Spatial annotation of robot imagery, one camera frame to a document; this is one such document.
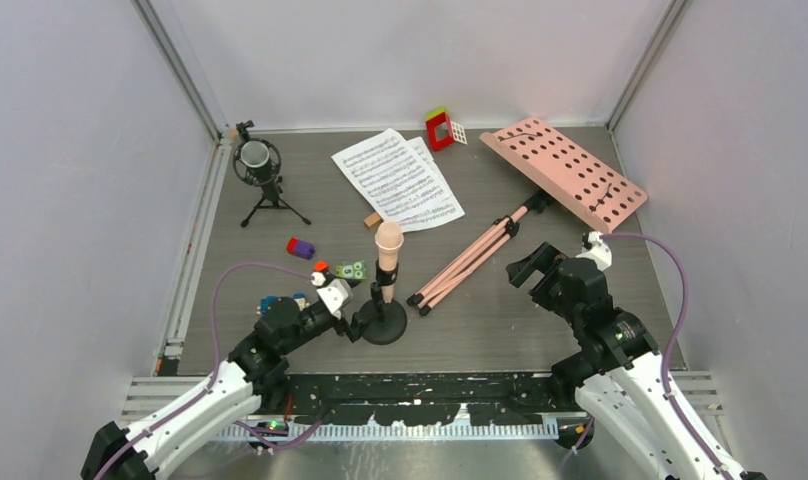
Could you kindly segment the black round-base microphone stand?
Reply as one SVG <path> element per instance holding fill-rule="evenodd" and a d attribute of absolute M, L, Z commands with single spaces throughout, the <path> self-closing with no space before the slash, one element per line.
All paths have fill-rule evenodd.
<path fill-rule="evenodd" d="M 375 281 L 370 286 L 371 298 L 358 311 L 365 324 L 362 338 L 370 344 L 385 346 L 398 341 L 408 325 L 407 312 L 394 298 L 398 266 L 385 268 L 375 262 Z"/>

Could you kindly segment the pink foam microphone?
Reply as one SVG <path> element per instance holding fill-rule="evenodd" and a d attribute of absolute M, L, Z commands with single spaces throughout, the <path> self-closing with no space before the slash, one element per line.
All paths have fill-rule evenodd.
<path fill-rule="evenodd" d="M 379 225 L 375 233 L 378 250 L 376 282 L 384 303 L 393 301 L 394 285 L 398 278 L 399 251 L 403 243 L 403 231 L 397 222 L 383 221 Z"/>

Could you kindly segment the pink music stand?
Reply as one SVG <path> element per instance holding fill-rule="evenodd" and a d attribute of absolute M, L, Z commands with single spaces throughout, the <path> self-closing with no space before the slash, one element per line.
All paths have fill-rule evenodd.
<path fill-rule="evenodd" d="M 541 118 L 528 117 L 484 132 L 480 140 L 533 182 L 537 191 L 513 213 L 496 219 L 485 233 L 410 295 L 406 304 L 422 316 L 514 238 L 525 215 L 541 213 L 558 203 L 599 239 L 613 233 L 648 200 L 639 185 Z"/>

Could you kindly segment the sheet music page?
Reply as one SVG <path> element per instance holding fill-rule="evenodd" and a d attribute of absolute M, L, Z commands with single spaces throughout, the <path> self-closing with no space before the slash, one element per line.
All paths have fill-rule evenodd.
<path fill-rule="evenodd" d="M 418 212 L 442 193 L 431 168 L 394 129 L 386 129 L 331 156 L 334 164 L 384 221 Z"/>
<path fill-rule="evenodd" d="M 429 200 L 416 214 L 405 218 L 402 223 L 403 231 L 415 232 L 435 228 L 463 217 L 465 211 L 451 191 L 425 140 L 421 137 L 415 137 L 408 140 L 407 143 L 431 168 L 434 177 L 442 185 L 442 193 Z"/>

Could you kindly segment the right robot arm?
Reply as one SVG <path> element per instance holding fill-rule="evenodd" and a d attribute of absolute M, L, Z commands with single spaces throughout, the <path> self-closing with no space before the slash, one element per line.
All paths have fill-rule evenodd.
<path fill-rule="evenodd" d="M 543 243 L 505 268 L 516 288 L 540 274 L 531 300 L 565 320 L 580 347 L 552 366 L 552 400 L 589 414 L 589 426 L 609 431 L 651 479 L 764 478 L 716 439 L 676 384 L 670 353 L 615 305 L 605 276 L 613 263 L 607 239 L 586 234 L 575 256 Z"/>

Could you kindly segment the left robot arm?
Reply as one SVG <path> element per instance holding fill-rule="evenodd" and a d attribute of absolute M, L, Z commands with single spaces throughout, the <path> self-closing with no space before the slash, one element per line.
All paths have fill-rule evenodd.
<path fill-rule="evenodd" d="M 316 302 L 300 306 L 279 297 L 245 337 L 201 382 L 160 410 L 126 427 L 111 421 L 95 434 L 83 479 L 167 479 L 192 453 L 228 425 L 257 410 L 278 412 L 288 395 L 287 354 L 328 330 L 355 342 L 384 317 L 392 288 L 371 286 L 370 299 L 352 317 L 348 281 L 318 288 Z"/>

